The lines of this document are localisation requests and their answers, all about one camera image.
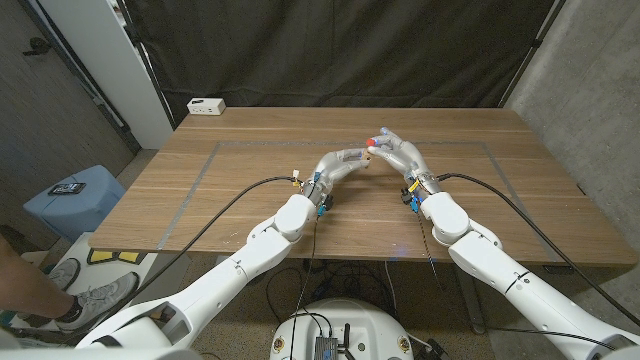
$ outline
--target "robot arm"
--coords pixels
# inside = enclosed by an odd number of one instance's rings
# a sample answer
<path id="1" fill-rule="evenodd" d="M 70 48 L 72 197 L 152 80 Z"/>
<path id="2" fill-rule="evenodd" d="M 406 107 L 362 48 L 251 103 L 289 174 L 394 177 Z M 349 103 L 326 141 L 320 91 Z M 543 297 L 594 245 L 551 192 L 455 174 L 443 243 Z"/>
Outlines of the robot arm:
<path id="1" fill-rule="evenodd" d="M 369 165 L 361 159 L 363 153 L 364 149 L 352 149 L 325 155 L 303 194 L 292 195 L 274 216 L 256 226 L 235 254 L 177 294 L 120 311 L 77 347 L 189 347 L 249 281 L 287 256 L 305 224 L 326 206 L 333 183 Z"/>
<path id="2" fill-rule="evenodd" d="M 614 345 L 637 346 L 640 337 L 606 324 L 581 309 L 552 286 L 502 251 L 502 243 L 489 229 L 442 192 L 416 147 L 386 128 L 367 141 L 378 155 L 404 175 L 420 210 L 433 222 L 432 235 L 449 247 L 453 261 L 465 272 L 503 294 L 538 330 L 568 333 Z M 611 350 L 589 341 L 545 335 L 569 359 L 594 359 Z"/>

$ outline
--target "wooden table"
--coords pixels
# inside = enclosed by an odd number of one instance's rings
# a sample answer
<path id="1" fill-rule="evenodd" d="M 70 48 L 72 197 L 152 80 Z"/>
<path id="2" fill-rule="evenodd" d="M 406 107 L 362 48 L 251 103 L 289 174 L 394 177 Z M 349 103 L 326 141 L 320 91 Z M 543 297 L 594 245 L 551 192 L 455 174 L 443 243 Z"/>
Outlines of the wooden table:
<path id="1" fill-rule="evenodd" d="M 301 171 L 329 151 L 364 147 L 389 127 L 412 141 L 436 174 L 460 172 L 495 186 L 524 208 L 576 263 L 632 265 L 637 254 L 513 111 L 504 109 L 228 108 L 189 115 L 91 237 L 105 250 L 175 252 L 246 186 Z M 381 159 L 335 185 L 320 218 L 316 258 L 426 261 L 416 214 L 400 201 L 402 176 Z M 500 198 L 462 179 L 442 188 L 523 263 L 559 260 Z M 192 247 L 229 254 L 297 191 L 286 181 L 252 190 Z M 430 236 L 433 258 L 451 261 Z M 290 257 L 310 257 L 312 229 Z"/>

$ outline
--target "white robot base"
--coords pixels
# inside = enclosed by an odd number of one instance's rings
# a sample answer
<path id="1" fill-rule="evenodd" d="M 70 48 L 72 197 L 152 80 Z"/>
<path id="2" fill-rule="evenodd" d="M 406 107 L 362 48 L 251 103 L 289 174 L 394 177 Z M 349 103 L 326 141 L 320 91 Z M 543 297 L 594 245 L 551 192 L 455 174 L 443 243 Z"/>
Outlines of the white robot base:
<path id="1" fill-rule="evenodd" d="M 290 354 L 295 319 L 292 315 L 276 329 L 270 360 L 413 359 L 411 343 L 402 325 L 371 304 L 355 299 L 333 298 L 317 301 L 305 306 L 305 309 L 298 311 L 293 356 Z M 322 315 L 326 319 L 319 315 L 312 317 L 307 312 Z M 316 320 L 322 328 L 324 339 L 316 339 L 320 337 Z M 331 329 L 327 320 L 331 322 L 332 336 L 329 336 Z"/>

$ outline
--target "black curtain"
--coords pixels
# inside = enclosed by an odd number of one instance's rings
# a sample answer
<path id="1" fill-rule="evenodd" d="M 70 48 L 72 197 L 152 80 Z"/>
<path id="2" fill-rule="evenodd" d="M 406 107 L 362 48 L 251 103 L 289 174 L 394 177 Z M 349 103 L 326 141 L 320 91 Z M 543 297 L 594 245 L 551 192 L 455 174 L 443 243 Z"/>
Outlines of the black curtain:
<path id="1" fill-rule="evenodd" d="M 179 122 L 228 106 L 495 107 L 553 0 L 129 0 Z"/>

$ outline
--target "blue container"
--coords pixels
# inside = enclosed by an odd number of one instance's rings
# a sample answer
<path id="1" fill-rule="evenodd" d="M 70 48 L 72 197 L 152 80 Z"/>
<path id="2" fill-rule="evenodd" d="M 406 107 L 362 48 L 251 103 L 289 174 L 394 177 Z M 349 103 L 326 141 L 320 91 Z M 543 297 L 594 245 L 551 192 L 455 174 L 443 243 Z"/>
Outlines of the blue container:
<path id="1" fill-rule="evenodd" d="M 78 194 L 49 195 L 56 184 L 85 183 Z M 53 184 L 23 205 L 56 234 L 75 242 L 83 232 L 95 231 L 124 195 L 124 188 L 101 165 Z"/>

